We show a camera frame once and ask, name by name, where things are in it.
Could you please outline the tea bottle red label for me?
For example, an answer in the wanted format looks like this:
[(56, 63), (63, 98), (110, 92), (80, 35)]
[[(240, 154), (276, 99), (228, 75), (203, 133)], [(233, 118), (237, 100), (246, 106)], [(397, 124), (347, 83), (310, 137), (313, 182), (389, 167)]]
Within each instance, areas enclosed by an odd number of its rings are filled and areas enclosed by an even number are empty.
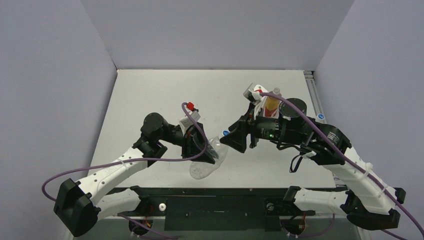
[(267, 96), (263, 104), (263, 116), (277, 119), (279, 117), (279, 106), (281, 101), (277, 98)]

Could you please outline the blue white bottle cap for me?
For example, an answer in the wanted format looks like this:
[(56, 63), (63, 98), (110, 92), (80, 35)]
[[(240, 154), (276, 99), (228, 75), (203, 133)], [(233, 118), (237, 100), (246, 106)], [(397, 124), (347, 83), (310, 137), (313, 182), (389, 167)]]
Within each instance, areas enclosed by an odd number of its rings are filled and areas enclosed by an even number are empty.
[(320, 120), (324, 120), (324, 119), (325, 119), (325, 116), (324, 116), (322, 113), (318, 114), (318, 115), (317, 115), (317, 117), (318, 117)]

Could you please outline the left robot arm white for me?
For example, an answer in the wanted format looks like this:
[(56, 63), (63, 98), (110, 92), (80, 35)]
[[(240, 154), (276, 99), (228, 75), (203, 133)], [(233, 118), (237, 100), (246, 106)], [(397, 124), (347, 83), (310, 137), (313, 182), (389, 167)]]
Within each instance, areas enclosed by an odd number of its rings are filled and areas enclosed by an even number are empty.
[(74, 237), (86, 234), (102, 218), (133, 211), (143, 215), (149, 201), (136, 187), (111, 194), (124, 180), (150, 167), (164, 162), (165, 141), (181, 147), (178, 161), (215, 164), (218, 154), (209, 144), (197, 109), (190, 110), (178, 125), (168, 123), (159, 113), (148, 114), (141, 127), (140, 138), (112, 163), (77, 181), (65, 180), (59, 187), (53, 211)]

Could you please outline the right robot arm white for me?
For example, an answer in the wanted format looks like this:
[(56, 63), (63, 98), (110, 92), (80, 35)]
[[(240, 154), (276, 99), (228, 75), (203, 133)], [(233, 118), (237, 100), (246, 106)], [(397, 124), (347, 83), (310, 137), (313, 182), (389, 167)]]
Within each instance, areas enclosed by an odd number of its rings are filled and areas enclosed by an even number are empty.
[(278, 118), (269, 118), (255, 116), (251, 104), (220, 141), (240, 153), (254, 148), (259, 140), (268, 140), (279, 150), (297, 147), (299, 160), (314, 161), (346, 184), (347, 190), (333, 192), (289, 187), (282, 199), (289, 214), (335, 214), (369, 231), (397, 228), (401, 215), (395, 206), (404, 202), (406, 192), (385, 185), (338, 128), (306, 116), (306, 109), (301, 99), (290, 98), (280, 103)]

